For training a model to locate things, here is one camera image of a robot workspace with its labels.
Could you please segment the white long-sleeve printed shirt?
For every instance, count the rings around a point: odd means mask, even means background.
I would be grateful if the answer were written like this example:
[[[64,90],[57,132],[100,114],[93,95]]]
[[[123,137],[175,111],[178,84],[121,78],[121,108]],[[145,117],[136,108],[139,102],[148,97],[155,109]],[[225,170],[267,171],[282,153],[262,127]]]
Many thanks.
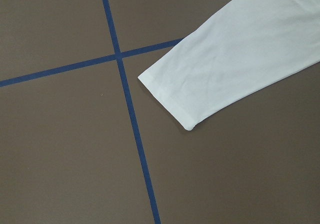
[[[231,0],[138,77],[192,130],[320,61],[320,0]]]

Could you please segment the blue tape grid lines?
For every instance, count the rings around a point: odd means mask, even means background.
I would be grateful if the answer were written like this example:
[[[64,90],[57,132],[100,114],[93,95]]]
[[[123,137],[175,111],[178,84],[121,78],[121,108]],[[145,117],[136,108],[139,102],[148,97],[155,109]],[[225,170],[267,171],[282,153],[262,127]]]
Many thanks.
[[[104,13],[105,13],[105,18],[106,18],[107,25],[108,25],[108,30],[109,30],[111,41],[112,41],[112,47],[113,47],[113,51],[114,51],[113,54],[110,54],[107,56],[102,56],[102,57],[97,57],[94,59],[89,59],[89,60],[85,60],[85,61],[81,61],[81,62],[76,62],[76,63],[72,63],[72,64],[60,66],[60,67],[55,67],[55,68],[51,68],[51,69],[47,69],[47,70],[43,70],[43,71],[39,71],[39,72],[34,72],[34,73],[22,75],[22,76],[9,78],[6,80],[2,80],[0,82],[0,86],[1,87],[10,86],[10,85],[18,84],[18,83],[27,82],[30,80],[35,80],[35,79],[39,79],[39,78],[43,78],[43,77],[47,77],[47,76],[53,76],[56,74],[73,71],[76,69],[81,69],[81,68],[95,66],[98,64],[102,64],[102,63],[116,61],[117,69],[118,69],[121,84],[122,84],[123,94],[125,97],[126,106],[127,106],[128,114],[129,114],[129,118],[130,118],[130,124],[132,127],[132,132],[134,135],[137,153],[139,156],[139,161],[140,161],[140,165],[141,165],[141,169],[142,169],[142,173],[143,173],[144,183],[145,183],[148,198],[149,198],[149,203],[150,203],[150,208],[151,208],[153,220],[154,220],[155,224],[160,224],[161,217],[160,217],[159,210],[158,210],[158,205],[157,205],[157,201],[156,201],[156,197],[155,197],[155,193],[154,193],[152,179],[150,176],[150,171],[149,171],[148,162],[147,162],[147,158],[146,158],[145,151],[144,151],[143,141],[141,138],[137,117],[135,114],[135,108],[134,108],[134,104],[132,101],[130,86],[128,83],[123,59],[127,58],[127,57],[141,55],[144,53],[150,53],[153,51],[163,50],[163,49],[169,48],[169,47],[174,47],[182,39],[179,38],[179,39],[170,40],[170,41],[157,43],[157,44],[153,44],[153,45],[148,45],[148,46],[144,46],[144,47],[140,47],[140,48],[136,48],[136,49],[132,49],[132,50],[128,50],[128,51],[123,52],[123,51],[121,51],[121,48],[120,48],[120,44],[119,44],[119,40],[118,40],[118,36],[117,36],[117,32],[116,32],[116,28],[115,28],[115,24],[114,24],[114,20],[113,20],[113,15],[112,15],[111,7],[110,7],[110,2],[109,2],[109,0],[102,0],[102,4],[103,4]]]

